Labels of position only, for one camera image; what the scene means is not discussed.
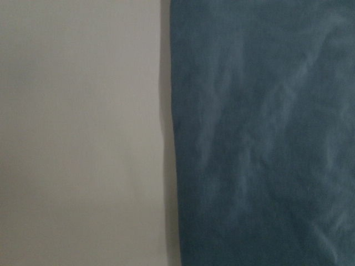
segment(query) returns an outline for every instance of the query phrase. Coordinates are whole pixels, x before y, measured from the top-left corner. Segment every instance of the beige surface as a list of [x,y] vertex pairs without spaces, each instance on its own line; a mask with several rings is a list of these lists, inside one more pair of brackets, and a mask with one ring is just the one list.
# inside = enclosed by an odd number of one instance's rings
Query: beige surface
[[0,1],[1,266],[179,265],[168,11]]

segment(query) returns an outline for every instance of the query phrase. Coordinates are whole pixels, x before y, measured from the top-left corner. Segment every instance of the blue curtain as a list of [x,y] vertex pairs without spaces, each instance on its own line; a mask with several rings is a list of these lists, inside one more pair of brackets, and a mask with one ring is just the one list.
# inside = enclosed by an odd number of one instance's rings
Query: blue curtain
[[172,0],[183,266],[355,265],[355,1]]

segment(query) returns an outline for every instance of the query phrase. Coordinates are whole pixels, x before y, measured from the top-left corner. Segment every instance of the blue fabric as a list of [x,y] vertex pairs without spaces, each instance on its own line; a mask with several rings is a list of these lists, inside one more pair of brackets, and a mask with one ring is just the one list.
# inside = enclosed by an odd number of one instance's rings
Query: blue fabric
[[183,266],[355,265],[355,1],[172,0]]

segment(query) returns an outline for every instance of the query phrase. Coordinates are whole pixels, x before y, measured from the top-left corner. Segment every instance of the plain white surface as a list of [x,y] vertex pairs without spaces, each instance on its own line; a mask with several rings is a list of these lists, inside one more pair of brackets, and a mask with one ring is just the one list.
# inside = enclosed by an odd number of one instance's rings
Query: plain white surface
[[0,2],[0,265],[179,265],[168,12]]

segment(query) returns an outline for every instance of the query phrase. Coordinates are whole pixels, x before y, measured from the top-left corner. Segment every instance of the teal fabric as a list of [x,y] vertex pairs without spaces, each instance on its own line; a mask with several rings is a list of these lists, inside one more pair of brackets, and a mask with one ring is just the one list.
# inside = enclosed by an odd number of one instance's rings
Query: teal fabric
[[183,266],[355,265],[355,1],[172,0]]

